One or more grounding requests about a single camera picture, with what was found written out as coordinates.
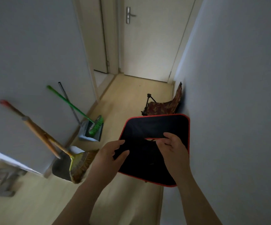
person's right arm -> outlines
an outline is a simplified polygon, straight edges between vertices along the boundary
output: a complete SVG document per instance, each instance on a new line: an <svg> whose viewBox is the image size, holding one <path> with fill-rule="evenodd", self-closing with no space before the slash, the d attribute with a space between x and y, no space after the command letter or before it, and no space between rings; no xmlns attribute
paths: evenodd
<svg viewBox="0 0 271 225"><path fill-rule="evenodd" d="M175 180L181 195L187 225L222 224L203 195L191 173L189 155L180 138L169 132L156 141L165 165Z"/></svg>

person's hand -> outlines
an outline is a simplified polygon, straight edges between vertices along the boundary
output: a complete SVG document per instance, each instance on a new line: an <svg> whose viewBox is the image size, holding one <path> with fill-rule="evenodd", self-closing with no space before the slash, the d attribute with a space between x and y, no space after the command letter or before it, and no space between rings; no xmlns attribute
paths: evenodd
<svg viewBox="0 0 271 225"><path fill-rule="evenodd" d="M156 144L172 178L179 182L184 175L191 173L189 154L178 136L169 132L164 132L164 136L167 138L156 140Z"/></svg>
<svg viewBox="0 0 271 225"><path fill-rule="evenodd" d="M91 181L98 189L104 189L116 176L129 155L129 150L127 150L122 152L116 160L113 158L115 150L124 142L125 140L116 140L106 143L92 162L92 167L86 180Z"/></svg>

person's left arm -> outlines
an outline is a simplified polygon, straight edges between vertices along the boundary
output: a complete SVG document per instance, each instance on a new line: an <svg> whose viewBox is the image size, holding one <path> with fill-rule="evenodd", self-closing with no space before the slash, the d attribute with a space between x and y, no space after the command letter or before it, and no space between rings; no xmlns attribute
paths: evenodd
<svg viewBox="0 0 271 225"><path fill-rule="evenodd" d="M52 225L89 224L94 204L102 190L113 180L129 155L124 151L116 160L115 150L125 141L108 142L97 153L86 180L78 187L69 203Z"/></svg>

red patterned fabric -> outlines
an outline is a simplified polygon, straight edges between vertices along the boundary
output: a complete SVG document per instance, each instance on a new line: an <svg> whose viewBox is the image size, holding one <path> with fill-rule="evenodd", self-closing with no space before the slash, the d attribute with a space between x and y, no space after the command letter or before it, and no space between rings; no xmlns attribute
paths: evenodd
<svg viewBox="0 0 271 225"><path fill-rule="evenodd" d="M181 99L181 85L180 82L175 97L170 102L150 102L146 111L147 115L174 114Z"/></svg>

forearm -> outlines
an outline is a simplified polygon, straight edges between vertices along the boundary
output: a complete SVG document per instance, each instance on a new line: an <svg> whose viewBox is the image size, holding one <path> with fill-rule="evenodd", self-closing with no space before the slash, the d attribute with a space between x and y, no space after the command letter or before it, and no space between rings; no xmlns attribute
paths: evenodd
<svg viewBox="0 0 271 225"><path fill-rule="evenodd" d="M194 180L191 172L186 172L176 183L181 195L183 212L188 225L222 224Z"/></svg>
<svg viewBox="0 0 271 225"><path fill-rule="evenodd" d="M86 179L78 187L72 199L62 210L53 225L88 225L94 204L102 190L90 179Z"/></svg>

